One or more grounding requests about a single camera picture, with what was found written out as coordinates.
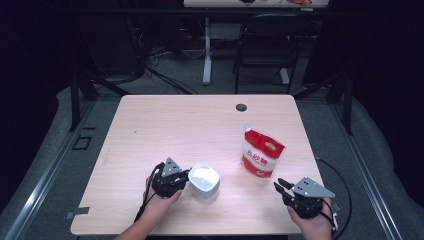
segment human arm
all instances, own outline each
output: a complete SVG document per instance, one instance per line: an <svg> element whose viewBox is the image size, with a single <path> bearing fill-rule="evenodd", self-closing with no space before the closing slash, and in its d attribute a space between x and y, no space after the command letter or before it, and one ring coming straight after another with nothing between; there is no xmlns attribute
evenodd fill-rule
<svg viewBox="0 0 424 240"><path fill-rule="evenodd" d="M329 198L324 198L324 201L328 203L323 204L322 212L328 217L331 216L331 211L328 206L331 205L331 200ZM293 208L287 207L290 218L302 231L303 237L306 240L330 240L332 239L332 226L331 223L324 216L318 214L318 216L310 219L302 219L297 215Z"/></svg>
<svg viewBox="0 0 424 240"><path fill-rule="evenodd" d="M149 187L147 184L148 181L149 178L146 179L146 187ZM181 193L182 191L178 190L174 195L172 195L172 197L164 199L156 195L150 186L149 196L147 196L147 199L151 199L146 205L143 214L135 223L133 223L115 239L145 239L153 228L155 228L155 226L160 222L162 217L165 216L168 209L179 199Z"/></svg>

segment red and white bag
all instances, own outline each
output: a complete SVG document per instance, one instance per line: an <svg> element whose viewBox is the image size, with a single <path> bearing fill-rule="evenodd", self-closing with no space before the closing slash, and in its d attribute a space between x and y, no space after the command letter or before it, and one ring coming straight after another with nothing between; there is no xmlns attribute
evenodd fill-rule
<svg viewBox="0 0 424 240"><path fill-rule="evenodd" d="M273 138L244 126L243 163L254 175L269 178L272 175L277 160L284 150L284 145Z"/></svg>

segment wire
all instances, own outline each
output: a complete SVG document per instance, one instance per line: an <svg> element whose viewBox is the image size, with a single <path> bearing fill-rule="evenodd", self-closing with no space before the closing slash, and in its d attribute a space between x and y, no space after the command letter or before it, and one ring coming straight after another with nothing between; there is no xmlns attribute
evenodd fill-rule
<svg viewBox="0 0 424 240"><path fill-rule="evenodd" d="M346 193L349 199L349 212L347 215L347 219L346 219L346 223L343 226L342 230L340 230L340 232L337 234L337 236L334 237L334 240L339 239L339 237L344 233L344 231L346 230L349 222L350 222L350 218L352 216L352 197L350 195L350 190L349 187L347 186L346 181L344 180L344 178L341 176L341 174L339 173L339 171L337 171L337 169L335 167L333 167L332 165L330 165L328 162L324 161L323 159L319 158L319 157L315 157L315 160L320 161L322 163L324 163L325 165L327 165L329 168L331 168L338 176L339 178L342 180L345 189L346 189Z"/></svg>
<svg viewBox="0 0 424 240"><path fill-rule="evenodd" d="M150 202L150 200L153 198L153 196L156 195L156 193L153 193L153 195L147 199L147 197L149 196L149 190L150 190L150 186L152 186L152 181L153 181L153 176L156 172L156 170L158 170L160 168L161 164L156 165L156 167L153 169L152 173L150 174L150 178L149 178L149 182L146 185L146 192L143 196L143 204L141 204L140 209L137 212L137 215L135 216L134 222L136 222L141 215L143 215L144 209L146 208L146 205Z"/></svg>
<svg viewBox="0 0 424 240"><path fill-rule="evenodd" d="M165 83L168 83L169 85L171 85L175 90L177 90L178 93L180 93L179 91L185 93L185 94L199 94L196 90L194 90L193 88L191 88L190 86L188 86L187 84L177 80L177 79L173 79L170 77L167 77L159 72L157 72L156 70L153 70L150 67L146 66L146 70L149 70L153 75L155 75L156 77L158 77L159 79L161 79L162 81L164 81Z"/></svg>

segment desk leg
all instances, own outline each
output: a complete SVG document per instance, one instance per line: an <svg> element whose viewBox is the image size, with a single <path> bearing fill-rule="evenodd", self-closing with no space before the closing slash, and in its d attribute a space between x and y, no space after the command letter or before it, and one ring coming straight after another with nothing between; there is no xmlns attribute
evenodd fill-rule
<svg viewBox="0 0 424 240"><path fill-rule="evenodd" d="M211 38L209 34L209 18L205 18L205 67L203 69L203 84L211 84L212 58Z"/></svg>

